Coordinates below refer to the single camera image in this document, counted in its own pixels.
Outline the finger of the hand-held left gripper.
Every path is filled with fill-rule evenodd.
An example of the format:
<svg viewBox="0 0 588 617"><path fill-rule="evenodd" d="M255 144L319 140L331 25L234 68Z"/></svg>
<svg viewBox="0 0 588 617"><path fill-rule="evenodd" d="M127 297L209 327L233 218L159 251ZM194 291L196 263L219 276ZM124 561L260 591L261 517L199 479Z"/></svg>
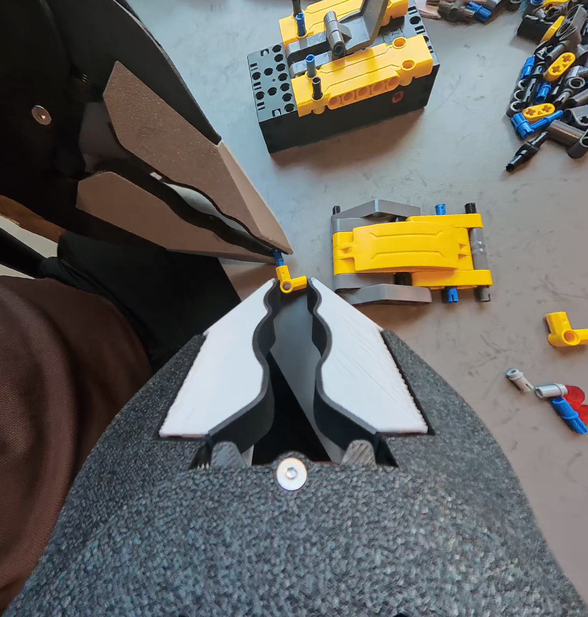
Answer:
<svg viewBox="0 0 588 617"><path fill-rule="evenodd" d="M77 185L77 206L170 251L274 263L273 250L231 225L207 198L148 176L142 184L101 171Z"/></svg>
<svg viewBox="0 0 588 617"><path fill-rule="evenodd" d="M103 98L125 150L174 184L205 195L260 242L293 253L274 213L224 141L213 143L120 61Z"/></svg>

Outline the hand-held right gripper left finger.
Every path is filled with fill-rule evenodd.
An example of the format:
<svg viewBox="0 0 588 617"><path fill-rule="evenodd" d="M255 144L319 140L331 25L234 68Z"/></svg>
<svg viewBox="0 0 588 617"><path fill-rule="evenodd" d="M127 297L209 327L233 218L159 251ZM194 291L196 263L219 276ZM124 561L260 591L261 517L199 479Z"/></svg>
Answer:
<svg viewBox="0 0 588 617"><path fill-rule="evenodd" d="M275 409L267 355L281 296L272 279L205 331L160 438L232 442L244 454L267 434Z"/></svg>

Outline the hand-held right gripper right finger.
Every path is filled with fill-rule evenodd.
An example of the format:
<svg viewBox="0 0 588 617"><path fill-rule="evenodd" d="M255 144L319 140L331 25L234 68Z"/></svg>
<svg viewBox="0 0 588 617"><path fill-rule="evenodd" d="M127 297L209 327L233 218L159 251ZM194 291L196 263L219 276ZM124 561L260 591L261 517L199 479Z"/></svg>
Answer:
<svg viewBox="0 0 588 617"><path fill-rule="evenodd" d="M315 278L307 281L312 340L320 354L313 413L342 450L386 437L428 434L429 425L383 336L383 329Z"/></svg>

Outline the grey desk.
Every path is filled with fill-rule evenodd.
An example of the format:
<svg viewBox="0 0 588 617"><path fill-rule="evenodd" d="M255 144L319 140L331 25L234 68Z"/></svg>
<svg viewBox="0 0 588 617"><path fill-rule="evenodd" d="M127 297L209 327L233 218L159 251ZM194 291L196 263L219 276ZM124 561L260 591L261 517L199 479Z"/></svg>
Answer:
<svg viewBox="0 0 588 617"><path fill-rule="evenodd" d="M566 575L588 604L588 435L504 377L584 390L588 345L548 344L545 315L588 328L588 154L546 143L508 174L520 146L505 116L531 44L514 38L519 15L487 25L426 20L440 69L422 112L302 148L267 152L247 55L281 40L290 1L130 1L206 116L280 221L294 274L330 284L332 207L388 199L432 213L475 202L493 273L492 301L470 292L444 305L371 306L478 413L501 444Z"/></svg>

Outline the yellow and grey brick assembly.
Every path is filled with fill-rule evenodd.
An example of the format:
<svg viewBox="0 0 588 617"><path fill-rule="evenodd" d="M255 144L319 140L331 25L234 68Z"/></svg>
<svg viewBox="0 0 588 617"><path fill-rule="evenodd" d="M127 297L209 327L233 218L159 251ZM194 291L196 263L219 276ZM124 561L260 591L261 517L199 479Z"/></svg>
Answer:
<svg viewBox="0 0 588 617"><path fill-rule="evenodd" d="M419 207L374 199L330 218L332 288L352 305L429 304L439 291L445 304L473 290L490 302L493 285L474 203L449 214L445 204L422 215Z"/></svg>

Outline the person's brown sweater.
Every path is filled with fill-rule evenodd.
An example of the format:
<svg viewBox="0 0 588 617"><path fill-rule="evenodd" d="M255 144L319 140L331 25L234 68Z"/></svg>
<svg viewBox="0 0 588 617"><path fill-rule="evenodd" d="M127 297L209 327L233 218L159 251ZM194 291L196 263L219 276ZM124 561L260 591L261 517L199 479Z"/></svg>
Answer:
<svg viewBox="0 0 588 617"><path fill-rule="evenodd" d="M88 454L150 375L144 346L108 300L0 276L0 614Z"/></svg>

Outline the black and yellow brick assembly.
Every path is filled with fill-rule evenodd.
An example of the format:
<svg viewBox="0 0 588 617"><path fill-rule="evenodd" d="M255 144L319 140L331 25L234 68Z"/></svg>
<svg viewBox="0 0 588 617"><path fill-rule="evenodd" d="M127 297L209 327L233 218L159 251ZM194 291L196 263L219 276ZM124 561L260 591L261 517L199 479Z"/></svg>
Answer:
<svg viewBox="0 0 588 617"><path fill-rule="evenodd" d="M248 55L259 128L276 153L423 109L440 63L415 1L318 1Z"/></svg>

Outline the pile of blue grey pieces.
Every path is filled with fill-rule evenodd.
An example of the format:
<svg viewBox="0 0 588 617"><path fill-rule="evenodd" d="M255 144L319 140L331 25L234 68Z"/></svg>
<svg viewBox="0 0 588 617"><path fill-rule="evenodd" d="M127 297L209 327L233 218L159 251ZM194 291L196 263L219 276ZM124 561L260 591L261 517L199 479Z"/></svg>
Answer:
<svg viewBox="0 0 588 617"><path fill-rule="evenodd" d="M486 24L498 12L520 12L516 35L535 43L515 82L506 116L521 140L506 164L513 173L543 145L573 160L588 154L588 1L426 1L451 23Z"/></svg>

